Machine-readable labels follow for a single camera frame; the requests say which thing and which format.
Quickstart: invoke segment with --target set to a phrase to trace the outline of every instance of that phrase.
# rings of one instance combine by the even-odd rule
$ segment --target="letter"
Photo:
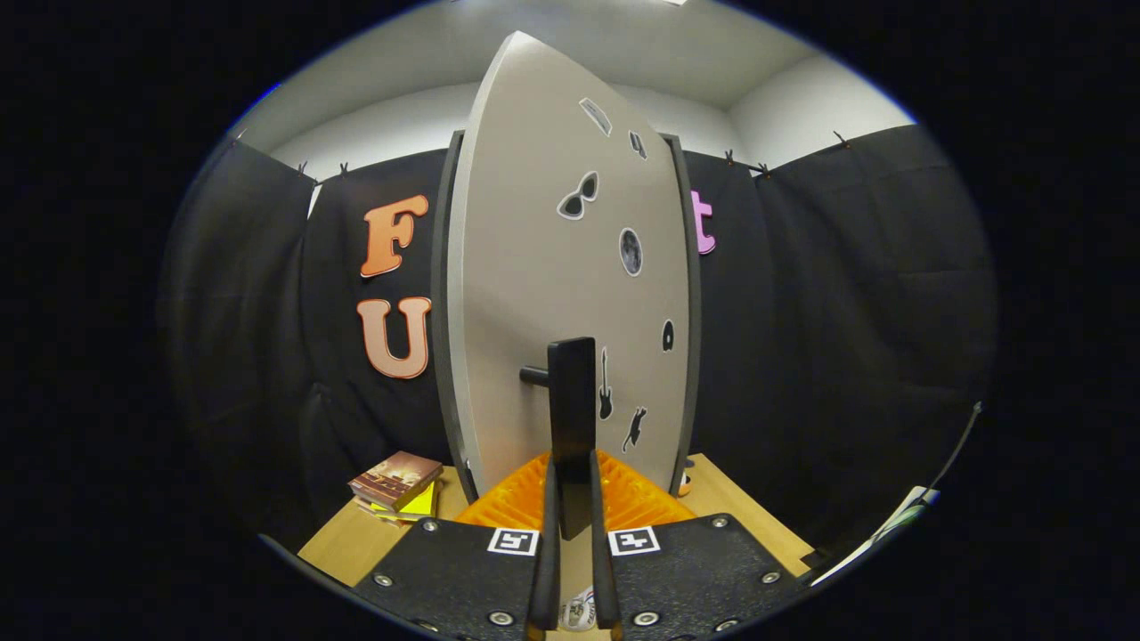
[[[693,213],[697,217],[697,251],[709,253],[716,248],[716,238],[705,235],[705,220],[702,217],[712,216],[712,205],[701,202],[701,195],[693,192]]]
[[[396,217],[401,213],[415,216],[427,213],[427,198],[422,195],[412,196],[364,214],[364,219],[368,221],[368,257],[360,266],[360,276],[370,278],[386,274],[402,262],[404,259],[397,255],[392,243],[400,243],[401,248],[412,243],[412,227],[415,219],[402,216],[397,222]]]
[[[427,368],[427,311],[431,301],[423,297],[406,298],[397,308],[408,326],[408,356],[396,358],[388,349],[385,318],[392,306],[386,300],[363,300],[357,314],[364,324],[364,349],[377,372],[392,379],[415,379]]]

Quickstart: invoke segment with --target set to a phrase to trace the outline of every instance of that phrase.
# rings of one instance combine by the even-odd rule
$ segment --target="white ceiling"
[[[503,40],[523,31],[614,84],[727,109],[816,51],[715,0],[456,0],[407,11],[283,82],[235,127],[270,152],[373,103],[479,82]]]

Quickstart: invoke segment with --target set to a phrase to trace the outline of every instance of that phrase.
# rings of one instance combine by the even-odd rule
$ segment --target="stack of books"
[[[352,502],[381,521],[405,527],[435,516],[442,471],[439,461],[397,452],[349,481]]]

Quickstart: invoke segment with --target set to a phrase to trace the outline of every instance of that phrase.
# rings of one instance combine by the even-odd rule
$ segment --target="black sticker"
[[[602,404],[602,411],[598,413],[597,417],[602,421],[610,417],[613,413],[613,388],[610,387],[609,378],[606,374],[609,367],[605,363],[605,348],[602,348],[602,387],[597,388],[597,399]]]
[[[621,444],[622,454],[626,453],[630,444],[634,447],[637,447],[637,439],[641,438],[641,420],[645,417],[645,414],[649,414],[649,409],[645,409],[644,407],[638,407],[637,411],[634,412],[634,420],[629,423],[629,433],[626,435],[626,440]]]
[[[597,172],[587,171],[578,182],[578,188],[567,194],[559,203],[559,216],[567,220],[579,220],[586,212],[586,203],[597,198]]]
[[[649,157],[648,154],[645,153],[645,146],[641,144],[641,135],[638,135],[636,131],[629,132],[629,146],[634,148],[634,153],[641,156],[642,160]]]
[[[661,330],[661,350],[673,351],[673,320],[665,320],[665,328]]]
[[[630,276],[641,274],[645,257],[636,232],[628,227],[621,230],[621,237],[618,241],[618,251],[621,257],[621,266],[626,268],[626,274]]]

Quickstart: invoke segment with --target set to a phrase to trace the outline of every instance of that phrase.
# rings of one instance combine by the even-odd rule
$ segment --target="white wall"
[[[733,157],[773,169],[839,143],[913,124],[873,84],[838,62],[812,56],[768,78],[728,111],[742,147]]]
[[[649,89],[612,87],[653,129],[679,136],[686,151],[724,155],[742,145],[720,109]],[[342,162],[352,170],[446,148],[451,132],[467,125],[478,90],[479,83],[455,84],[376,103],[307,131],[269,155],[291,167],[308,162],[304,172],[324,180],[335,176]]]

